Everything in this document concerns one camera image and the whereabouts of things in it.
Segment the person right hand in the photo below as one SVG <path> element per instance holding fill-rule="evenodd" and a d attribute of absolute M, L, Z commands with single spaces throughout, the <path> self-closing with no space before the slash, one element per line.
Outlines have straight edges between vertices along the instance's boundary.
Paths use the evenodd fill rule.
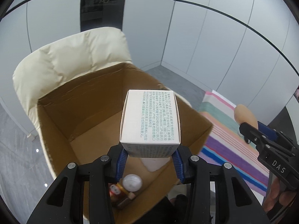
<path fill-rule="evenodd" d="M 275 177 L 272 182 L 270 192 L 263 203 L 263 209 L 265 212 L 270 211 L 277 203 L 277 201 L 283 207 L 286 207 L 295 197 L 296 192 L 291 192 L 291 191 L 281 192 L 280 183 L 281 182 L 279 181 L 279 178 Z"/>

